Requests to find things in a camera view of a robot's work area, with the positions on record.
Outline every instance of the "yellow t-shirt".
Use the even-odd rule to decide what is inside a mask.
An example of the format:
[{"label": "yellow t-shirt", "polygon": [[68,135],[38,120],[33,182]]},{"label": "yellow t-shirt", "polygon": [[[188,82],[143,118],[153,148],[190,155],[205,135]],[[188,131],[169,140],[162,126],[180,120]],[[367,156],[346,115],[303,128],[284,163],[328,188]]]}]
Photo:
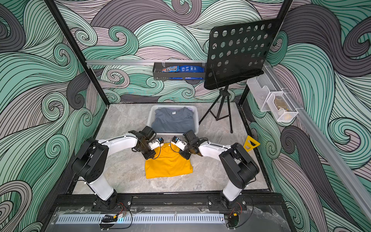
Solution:
[{"label": "yellow t-shirt", "polygon": [[193,172],[191,161],[186,160],[178,153],[179,148],[177,146],[172,144],[170,147],[169,144],[170,143],[165,143],[161,147],[161,153],[158,158],[156,157],[160,151],[159,147],[155,149],[156,159],[148,159],[145,161],[145,176],[147,179],[180,176]]}]

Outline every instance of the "tripod stand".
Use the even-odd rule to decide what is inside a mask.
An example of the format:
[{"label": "tripod stand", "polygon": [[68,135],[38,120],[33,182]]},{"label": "tripod stand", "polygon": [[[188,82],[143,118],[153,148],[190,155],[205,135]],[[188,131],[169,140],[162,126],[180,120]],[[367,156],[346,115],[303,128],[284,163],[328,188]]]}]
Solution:
[{"label": "tripod stand", "polygon": [[[229,87],[229,85],[226,85],[224,87],[224,89],[220,89],[219,90],[219,96],[215,99],[214,103],[210,106],[210,108],[207,110],[206,114],[201,118],[201,120],[200,120],[200,122],[198,124],[201,124],[202,120],[210,112],[214,116],[214,118],[215,118],[216,121],[219,121],[219,120],[221,120],[223,118],[229,117],[229,125],[230,125],[230,128],[231,128],[231,133],[233,133],[233,130],[232,130],[232,115],[231,115],[231,108],[230,108],[230,103],[229,103],[230,93],[228,93],[228,87]],[[220,102],[219,110],[218,110],[217,115],[215,116],[215,114],[211,111],[211,109],[218,102],[218,100],[219,100],[220,97],[221,97],[221,102]],[[227,98],[227,104],[228,104],[228,115],[219,118],[221,109],[223,108],[224,100],[226,98]]]}]

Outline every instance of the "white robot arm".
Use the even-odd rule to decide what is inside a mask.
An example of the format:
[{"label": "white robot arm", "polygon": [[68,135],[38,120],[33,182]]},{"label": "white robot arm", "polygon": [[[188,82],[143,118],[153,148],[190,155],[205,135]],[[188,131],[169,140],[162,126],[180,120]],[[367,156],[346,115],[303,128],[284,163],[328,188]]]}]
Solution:
[{"label": "white robot arm", "polygon": [[222,191],[221,199],[225,208],[229,208],[240,192],[259,173],[258,165],[239,143],[231,146],[210,143],[206,138],[196,137],[192,130],[183,136],[186,142],[174,137],[171,143],[179,147],[181,150],[179,153],[185,159],[189,159],[191,154],[197,154],[222,162],[229,181]]},{"label": "white robot arm", "polygon": [[153,129],[146,126],[142,131],[129,131],[116,138],[98,141],[89,138],[75,156],[72,170],[86,181],[104,208],[111,210],[117,205],[117,193],[102,174],[107,156],[131,148],[134,152],[140,151],[146,160],[154,158],[154,149],[164,144],[161,137],[152,138],[154,134]]},{"label": "white robot arm", "polygon": [[[99,203],[106,210],[113,210],[117,205],[117,192],[102,175],[108,155],[131,148],[140,151],[144,158],[154,158],[154,149],[162,146],[162,138],[152,138],[155,132],[146,126],[142,131],[129,131],[127,134],[104,140],[87,139],[75,156],[72,170],[81,176],[92,191],[99,197]],[[174,137],[171,143],[180,148],[179,154],[189,159],[191,154],[209,156],[222,162],[229,177],[227,186],[221,192],[222,204],[229,208],[250,180],[259,173],[257,164],[252,160],[241,144],[219,145],[207,139],[196,137],[192,130],[183,134],[186,141]]]}]

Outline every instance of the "black frame pole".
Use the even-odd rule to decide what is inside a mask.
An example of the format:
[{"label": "black frame pole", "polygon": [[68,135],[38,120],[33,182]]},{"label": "black frame pole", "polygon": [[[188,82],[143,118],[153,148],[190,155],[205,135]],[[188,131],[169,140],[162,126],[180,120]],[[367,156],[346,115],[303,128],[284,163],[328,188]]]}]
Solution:
[{"label": "black frame pole", "polygon": [[[218,200],[220,198],[219,191],[204,191],[204,192],[172,192],[172,193],[119,193],[119,202],[127,203],[130,201],[130,205],[127,205],[127,210],[135,213],[135,210],[146,209],[152,207],[167,207],[178,206],[185,207],[191,206],[208,208],[210,211],[219,211],[219,213],[229,214],[231,211],[223,209]],[[50,219],[55,217],[55,210],[58,208],[81,208],[83,206],[91,207],[96,199],[93,194],[84,195],[59,195],[54,201],[54,205],[51,207],[47,215],[47,222],[43,224],[41,232],[44,232],[49,225]],[[243,193],[236,199],[239,202],[242,210],[247,210],[248,206],[254,205],[259,206],[280,206],[283,215],[280,215],[284,220],[287,221],[290,231],[296,232],[295,224],[290,216],[285,200],[279,193],[263,193],[261,191],[244,190]]]},{"label": "black frame pole", "polygon": [[[287,12],[289,12],[289,9],[290,9],[290,6],[292,4],[292,1],[293,0],[284,0],[282,5],[281,5],[281,8],[277,14],[277,19],[282,19],[282,24],[283,24],[283,20],[285,19],[286,15],[287,15]],[[246,97],[247,97],[247,94],[249,93],[250,89],[249,87],[246,85],[242,95],[241,95],[241,98],[240,100],[238,101],[238,106],[242,106],[242,104],[244,103]]]},{"label": "black frame pole", "polygon": [[95,86],[96,90],[98,91],[100,97],[103,99],[103,102],[106,104],[106,106],[109,106],[110,103],[108,101],[108,98],[106,97],[101,85],[99,84],[98,79],[96,78],[93,70],[91,68],[88,68],[86,64],[85,56],[80,50],[79,45],[76,43],[76,40],[74,39],[71,31],[69,30],[67,23],[62,17],[62,14],[60,13],[60,11],[58,10],[58,7],[55,4],[54,0],[44,0],[44,1],[46,3],[46,6],[49,8],[50,12],[52,13],[55,21],[59,25],[59,28],[61,29],[62,33],[64,34],[67,41],[71,45],[73,52],[77,56],[77,59],[79,59],[90,81]]}]

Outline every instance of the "black perforated panel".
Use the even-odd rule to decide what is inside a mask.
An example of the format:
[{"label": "black perforated panel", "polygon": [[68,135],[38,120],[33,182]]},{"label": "black perforated panel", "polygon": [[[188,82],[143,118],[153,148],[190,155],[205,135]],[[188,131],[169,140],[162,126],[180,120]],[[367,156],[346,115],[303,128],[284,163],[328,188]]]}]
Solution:
[{"label": "black perforated panel", "polygon": [[214,27],[209,37],[204,86],[217,89],[262,73],[282,19]]}]

